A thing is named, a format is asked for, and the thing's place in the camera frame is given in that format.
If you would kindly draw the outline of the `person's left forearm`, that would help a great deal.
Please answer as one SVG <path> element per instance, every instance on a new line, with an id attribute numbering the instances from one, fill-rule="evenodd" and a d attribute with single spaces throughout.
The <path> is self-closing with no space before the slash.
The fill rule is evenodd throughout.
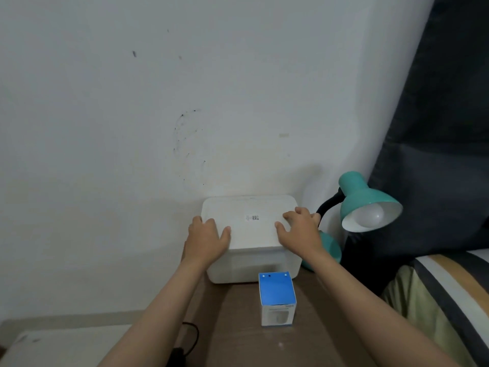
<path id="1" fill-rule="evenodd" d="M 190 300 L 208 266 L 202 257 L 183 259 L 140 319 L 97 367 L 164 367 Z"/>

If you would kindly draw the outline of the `white board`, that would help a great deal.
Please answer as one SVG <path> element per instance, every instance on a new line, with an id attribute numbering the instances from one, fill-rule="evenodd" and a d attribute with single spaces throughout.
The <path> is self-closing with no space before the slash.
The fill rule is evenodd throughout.
<path id="1" fill-rule="evenodd" d="M 0 359 L 0 367 L 97 367 L 130 327 L 26 331 Z"/>

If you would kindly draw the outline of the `person's right hand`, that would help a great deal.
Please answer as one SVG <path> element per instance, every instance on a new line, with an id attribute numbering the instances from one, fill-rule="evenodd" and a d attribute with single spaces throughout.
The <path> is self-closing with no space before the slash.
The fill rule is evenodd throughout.
<path id="1" fill-rule="evenodd" d="M 319 233 L 320 215 L 311 214 L 305 207 L 296 207 L 293 211 L 283 214 L 288 222 L 291 233 L 290 246 L 283 246 L 290 252 L 296 254 L 309 265 L 323 252 L 322 240 Z"/>

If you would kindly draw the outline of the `blue and white carton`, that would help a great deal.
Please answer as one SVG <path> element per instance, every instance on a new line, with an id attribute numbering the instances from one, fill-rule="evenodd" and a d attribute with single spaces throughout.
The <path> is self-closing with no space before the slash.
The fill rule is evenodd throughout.
<path id="1" fill-rule="evenodd" d="M 292 277 L 288 271 L 259 273 L 261 326 L 291 326 L 297 307 Z"/>

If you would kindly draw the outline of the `striped bedding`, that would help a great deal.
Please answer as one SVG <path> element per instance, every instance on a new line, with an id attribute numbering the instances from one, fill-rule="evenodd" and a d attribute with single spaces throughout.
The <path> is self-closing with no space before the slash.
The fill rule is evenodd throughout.
<path id="1" fill-rule="evenodd" d="M 489 248 L 417 257 L 382 298 L 459 365 L 489 367 Z"/>

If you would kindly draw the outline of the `white plastic storage box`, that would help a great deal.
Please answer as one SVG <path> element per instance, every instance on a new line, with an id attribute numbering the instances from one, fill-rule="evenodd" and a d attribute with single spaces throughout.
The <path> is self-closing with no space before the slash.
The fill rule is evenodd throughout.
<path id="1" fill-rule="evenodd" d="M 250 250 L 228 250 L 207 270 L 214 284 L 257 282 L 262 272 L 298 274 L 302 259 L 282 246 Z"/>

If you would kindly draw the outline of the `dark grey padded headboard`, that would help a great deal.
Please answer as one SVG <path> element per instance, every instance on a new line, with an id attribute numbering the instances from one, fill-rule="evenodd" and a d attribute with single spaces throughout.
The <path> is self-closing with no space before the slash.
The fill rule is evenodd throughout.
<path id="1" fill-rule="evenodd" d="M 489 248 L 489 0 L 435 0 L 368 184 L 403 206 L 341 265 L 380 296 L 418 256 Z"/>

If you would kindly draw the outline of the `teal desk lamp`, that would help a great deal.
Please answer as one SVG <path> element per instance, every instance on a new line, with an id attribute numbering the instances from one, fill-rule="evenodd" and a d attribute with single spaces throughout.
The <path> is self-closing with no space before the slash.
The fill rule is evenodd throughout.
<path id="1" fill-rule="evenodd" d="M 351 214 L 356 209 L 371 203 L 379 203 L 383 207 L 385 212 L 383 223 L 375 229 L 362 228 L 352 220 Z M 403 206 L 398 200 L 381 190 L 371 188 L 363 175 L 357 171 L 342 174 L 338 180 L 337 192 L 329 198 L 326 198 L 324 191 L 320 191 L 318 186 L 315 187 L 315 184 L 310 182 L 302 191 L 300 204 L 318 213 L 320 219 L 339 206 L 339 223 L 347 233 L 367 233 L 387 227 L 403 212 Z"/>

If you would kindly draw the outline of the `person's left hand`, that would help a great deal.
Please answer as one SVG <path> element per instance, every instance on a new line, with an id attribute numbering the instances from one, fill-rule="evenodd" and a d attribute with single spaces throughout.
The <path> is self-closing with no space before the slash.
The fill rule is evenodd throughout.
<path id="1" fill-rule="evenodd" d="M 207 270 L 228 250 L 220 247 L 221 234 L 214 219 L 203 221 L 201 216 L 193 217 L 188 227 L 182 261 L 199 265 Z"/>

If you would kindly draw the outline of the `white light bulb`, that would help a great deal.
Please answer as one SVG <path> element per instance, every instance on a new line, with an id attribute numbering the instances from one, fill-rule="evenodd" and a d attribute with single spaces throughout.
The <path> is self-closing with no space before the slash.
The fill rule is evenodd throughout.
<path id="1" fill-rule="evenodd" d="M 352 212 L 352 220 L 360 227 L 367 229 L 379 228 L 384 220 L 385 212 L 379 203 L 362 206 Z"/>

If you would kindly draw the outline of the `person's right forearm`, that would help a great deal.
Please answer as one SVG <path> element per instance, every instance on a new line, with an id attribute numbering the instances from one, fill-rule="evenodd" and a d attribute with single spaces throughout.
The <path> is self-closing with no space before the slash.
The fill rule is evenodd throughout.
<path id="1" fill-rule="evenodd" d="M 304 259 L 325 285 L 380 367 L 460 367 L 433 341 L 375 296 L 322 248 Z"/>

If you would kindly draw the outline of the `white plastic box lid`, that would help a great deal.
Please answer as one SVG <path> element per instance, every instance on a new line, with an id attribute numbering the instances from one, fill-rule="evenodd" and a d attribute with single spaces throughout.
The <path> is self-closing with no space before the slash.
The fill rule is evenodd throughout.
<path id="1" fill-rule="evenodd" d="M 290 229 L 283 213 L 295 207 L 290 195 L 211 197 L 204 201 L 201 217 L 214 219 L 219 233 L 231 228 L 230 251 L 283 250 L 275 223 Z"/>

